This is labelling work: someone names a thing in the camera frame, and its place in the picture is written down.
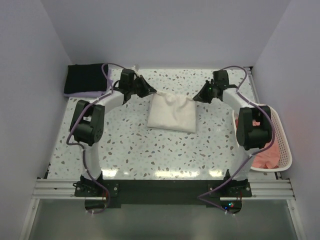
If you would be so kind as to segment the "white t shirt red print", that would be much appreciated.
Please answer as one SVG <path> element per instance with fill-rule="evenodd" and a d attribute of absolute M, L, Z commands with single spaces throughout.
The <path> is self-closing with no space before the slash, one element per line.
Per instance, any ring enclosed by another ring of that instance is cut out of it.
<path fill-rule="evenodd" d="M 158 91 L 150 99 L 147 127 L 195 133 L 196 102 L 186 95 Z"/>

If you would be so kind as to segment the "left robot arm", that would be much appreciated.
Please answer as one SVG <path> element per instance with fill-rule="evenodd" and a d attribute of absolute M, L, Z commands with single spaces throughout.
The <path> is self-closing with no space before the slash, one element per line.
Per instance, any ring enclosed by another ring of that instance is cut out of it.
<path fill-rule="evenodd" d="M 111 194 L 103 183 L 99 160 L 99 141 L 105 131 L 105 115 L 126 104 L 133 95 L 145 98 L 157 90 L 133 69 L 123 69 L 106 94 L 91 100 L 79 100 L 72 116 L 68 146 L 79 146 L 82 154 L 82 174 L 75 184 L 75 195 L 97 196 L 109 200 Z"/>

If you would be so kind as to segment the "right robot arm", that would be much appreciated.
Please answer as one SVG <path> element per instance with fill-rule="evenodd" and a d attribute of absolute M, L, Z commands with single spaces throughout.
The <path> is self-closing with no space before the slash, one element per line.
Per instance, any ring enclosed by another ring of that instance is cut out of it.
<path fill-rule="evenodd" d="M 213 72 L 213 78 L 193 97 L 200 103 L 210 104 L 219 99 L 234 110 L 238 116 L 236 141 L 241 157 L 227 170 L 223 183 L 198 196 L 199 199 L 223 190 L 230 197 L 235 196 L 241 186 L 248 182 L 249 171 L 254 157 L 269 149 L 275 141 L 275 128 L 271 120 L 271 108 L 249 100 L 240 92 L 240 86 L 230 84 L 226 68 Z"/>

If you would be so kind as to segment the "pink t shirt in basket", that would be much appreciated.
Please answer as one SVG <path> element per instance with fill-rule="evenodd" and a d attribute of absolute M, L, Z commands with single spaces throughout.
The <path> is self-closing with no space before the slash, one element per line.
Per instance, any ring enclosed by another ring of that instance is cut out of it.
<path fill-rule="evenodd" d="M 279 167 L 280 158 L 279 143 L 277 138 L 275 138 L 270 148 L 255 156 L 252 167 L 257 169 L 276 169 Z"/>

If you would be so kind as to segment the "white plastic laundry basket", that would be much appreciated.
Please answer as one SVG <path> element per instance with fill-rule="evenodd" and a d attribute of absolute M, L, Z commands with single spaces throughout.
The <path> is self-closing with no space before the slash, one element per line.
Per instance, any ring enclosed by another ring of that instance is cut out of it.
<path fill-rule="evenodd" d="M 277 112 L 255 102 L 231 105 L 237 116 L 235 129 L 239 157 L 230 173 L 244 177 L 249 170 L 283 172 L 292 165 L 292 154 Z"/>

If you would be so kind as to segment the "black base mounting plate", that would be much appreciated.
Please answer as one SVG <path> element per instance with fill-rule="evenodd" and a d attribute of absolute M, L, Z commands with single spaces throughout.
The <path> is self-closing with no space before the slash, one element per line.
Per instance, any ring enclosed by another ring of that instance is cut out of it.
<path fill-rule="evenodd" d="M 84 198 L 86 210 L 121 208 L 123 205 L 201 205 L 238 213 L 242 199 L 252 197 L 247 180 L 98 180 L 81 178 L 73 183 L 74 195 Z"/>

